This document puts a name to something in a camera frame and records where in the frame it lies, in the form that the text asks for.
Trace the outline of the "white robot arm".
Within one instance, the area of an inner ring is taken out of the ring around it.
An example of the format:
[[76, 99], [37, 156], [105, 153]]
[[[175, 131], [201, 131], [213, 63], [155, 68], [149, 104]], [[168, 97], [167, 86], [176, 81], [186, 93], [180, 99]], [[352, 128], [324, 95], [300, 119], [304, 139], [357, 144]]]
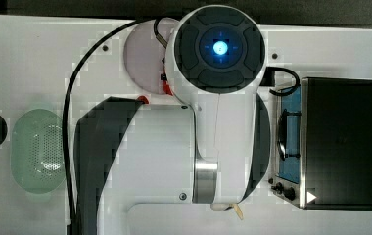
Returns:
[[193, 124], [192, 153], [126, 160], [117, 152], [142, 101], [110, 97], [77, 123], [74, 159], [79, 229], [73, 235], [128, 235], [137, 204], [207, 204], [236, 209], [268, 164], [256, 153], [257, 90], [266, 45], [244, 12], [208, 5], [186, 15], [166, 46], [173, 96]]

